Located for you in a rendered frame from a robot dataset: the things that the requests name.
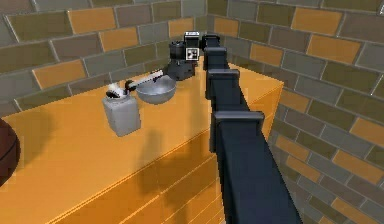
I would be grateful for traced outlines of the brown basketball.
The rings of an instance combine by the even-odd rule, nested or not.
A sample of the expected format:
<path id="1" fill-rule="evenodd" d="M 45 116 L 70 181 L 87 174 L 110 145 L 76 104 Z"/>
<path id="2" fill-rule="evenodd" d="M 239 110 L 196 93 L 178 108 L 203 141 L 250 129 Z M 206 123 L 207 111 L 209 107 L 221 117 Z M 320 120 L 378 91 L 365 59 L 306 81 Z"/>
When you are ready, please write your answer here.
<path id="1" fill-rule="evenodd" d="M 20 141 L 12 127 L 0 119 L 0 187 L 12 176 L 20 159 Z"/>

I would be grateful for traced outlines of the orange chest of drawers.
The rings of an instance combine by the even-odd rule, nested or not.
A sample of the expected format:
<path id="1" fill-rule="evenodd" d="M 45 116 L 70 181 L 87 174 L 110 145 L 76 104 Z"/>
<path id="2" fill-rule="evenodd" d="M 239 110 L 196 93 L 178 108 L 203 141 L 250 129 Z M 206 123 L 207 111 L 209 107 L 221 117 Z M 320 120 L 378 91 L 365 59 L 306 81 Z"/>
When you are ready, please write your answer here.
<path id="1" fill-rule="evenodd" d="M 109 127 L 103 88 L 6 117 L 22 154 L 0 187 L 0 224 L 221 224 L 205 73 L 160 105 L 140 103 L 141 127 Z"/>

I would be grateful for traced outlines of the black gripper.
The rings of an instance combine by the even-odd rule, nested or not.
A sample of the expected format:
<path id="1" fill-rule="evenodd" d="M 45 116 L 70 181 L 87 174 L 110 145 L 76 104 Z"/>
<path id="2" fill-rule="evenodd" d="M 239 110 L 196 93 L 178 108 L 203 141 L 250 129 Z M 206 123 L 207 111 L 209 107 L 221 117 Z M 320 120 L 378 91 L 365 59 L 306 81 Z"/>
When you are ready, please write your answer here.
<path id="1" fill-rule="evenodd" d="M 166 68 L 166 74 L 176 81 L 183 81 L 195 75 L 196 63 L 186 59 L 186 47 L 183 41 L 172 41 L 169 44 L 170 61 Z M 150 73 L 148 76 L 137 81 L 128 80 L 125 82 L 125 89 L 134 91 L 139 85 L 159 79 L 164 75 L 162 70 Z"/>

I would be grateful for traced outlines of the grey metal bowl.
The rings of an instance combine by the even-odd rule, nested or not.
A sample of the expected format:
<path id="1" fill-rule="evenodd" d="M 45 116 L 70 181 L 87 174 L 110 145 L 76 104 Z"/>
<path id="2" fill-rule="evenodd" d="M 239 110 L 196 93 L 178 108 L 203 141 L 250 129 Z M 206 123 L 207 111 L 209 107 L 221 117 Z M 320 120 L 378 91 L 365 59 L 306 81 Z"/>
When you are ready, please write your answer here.
<path id="1" fill-rule="evenodd" d="M 157 105 L 169 101 L 176 92 L 176 81 L 162 76 L 156 81 L 150 80 L 137 86 L 138 97 L 149 104 Z"/>

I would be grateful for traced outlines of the white square container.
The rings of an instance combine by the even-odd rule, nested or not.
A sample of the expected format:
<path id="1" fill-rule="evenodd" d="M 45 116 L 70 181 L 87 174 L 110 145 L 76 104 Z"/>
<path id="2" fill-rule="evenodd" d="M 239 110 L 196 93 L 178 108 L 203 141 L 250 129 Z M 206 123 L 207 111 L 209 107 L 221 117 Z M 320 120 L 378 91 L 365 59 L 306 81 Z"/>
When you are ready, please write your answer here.
<path id="1" fill-rule="evenodd" d="M 141 128 L 136 98 L 117 83 L 108 85 L 102 103 L 109 126 L 118 137 L 128 135 Z"/>

